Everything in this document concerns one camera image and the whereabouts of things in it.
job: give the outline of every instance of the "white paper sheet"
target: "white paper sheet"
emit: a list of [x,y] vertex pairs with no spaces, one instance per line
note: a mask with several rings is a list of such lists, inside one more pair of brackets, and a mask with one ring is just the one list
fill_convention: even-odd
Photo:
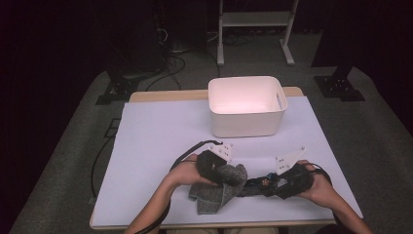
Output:
[[[303,159],[330,175],[335,189],[362,216],[357,201],[306,97],[288,97],[281,126],[273,136],[216,138],[211,134],[207,100],[126,103],[112,157],[91,219],[93,228],[127,226],[145,206],[174,160],[200,141],[233,143],[232,165],[244,164],[248,177],[275,169],[275,157],[305,146]],[[199,149],[201,153],[207,146]],[[198,215],[189,186],[172,196],[163,224],[332,219],[332,213],[298,197],[234,198],[218,214]]]

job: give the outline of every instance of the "gray towel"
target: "gray towel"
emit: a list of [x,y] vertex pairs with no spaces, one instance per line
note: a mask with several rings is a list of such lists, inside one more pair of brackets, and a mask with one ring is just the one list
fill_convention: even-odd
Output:
[[247,173],[244,165],[224,165],[217,169],[224,178],[222,186],[196,183],[191,186],[189,198],[197,201],[198,215],[216,214],[244,188]]

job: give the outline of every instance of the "white plastic bin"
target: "white plastic bin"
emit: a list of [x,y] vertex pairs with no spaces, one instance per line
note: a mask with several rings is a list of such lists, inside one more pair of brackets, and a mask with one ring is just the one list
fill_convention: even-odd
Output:
[[208,84],[212,133],[216,137],[262,137],[277,132],[287,102],[275,77],[213,79]]

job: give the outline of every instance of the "hand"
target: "hand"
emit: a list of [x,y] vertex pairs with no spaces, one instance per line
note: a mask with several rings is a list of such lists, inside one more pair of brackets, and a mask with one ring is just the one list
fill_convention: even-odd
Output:
[[[315,167],[307,160],[300,160],[298,163],[307,164],[306,168],[310,171],[315,169]],[[298,194],[298,196],[307,198],[319,206],[330,209],[336,202],[342,200],[341,196],[335,191],[331,183],[324,177],[324,175],[320,174],[314,174],[313,186],[309,190]]]
[[202,177],[197,170],[198,155],[192,154],[185,160],[183,160],[178,166],[170,171],[166,179],[170,179],[176,186],[179,185],[191,185],[197,182],[202,182],[210,185],[217,185],[216,183]]

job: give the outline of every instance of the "gray floor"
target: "gray floor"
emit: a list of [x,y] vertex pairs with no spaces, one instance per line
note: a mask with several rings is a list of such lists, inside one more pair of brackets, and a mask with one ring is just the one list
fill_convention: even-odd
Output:
[[[311,68],[319,34],[293,33],[289,47],[296,65],[287,66],[278,39],[280,35],[256,36],[241,47],[225,47],[221,77],[270,75],[283,86],[300,87],[309,98],[328,142],[351,186],[365,221],[375,233],[411,233],[413,230],[413,138],[392,113],[374,84],[354,68],[349,79],[366,101],[343,102],[324,98],[314,76],[330,75],[334,67]],[[210,47],[215,56],[215,47]],[[194,52],[181,58],[185,68],[176,74],[183,90],[206,89],[218,76],[211,56]],[[177,65],[170,66],[171,71]],[[139,85],[143,91],[156,78]],[[122,233],[95,231],[89,226],[90,176],[94,158],[106,141],[104,133],[112,118],[120,118],[122,101],[95,105],[109,83],[105,72],[97,76],[39,179],[11,233]],[[166,78],[151,87],[177,90]],[[113,141],[101,153],[94,171],[98,190],[110,158]],[[313,233],[318,226],[290,227],[289,232]]]

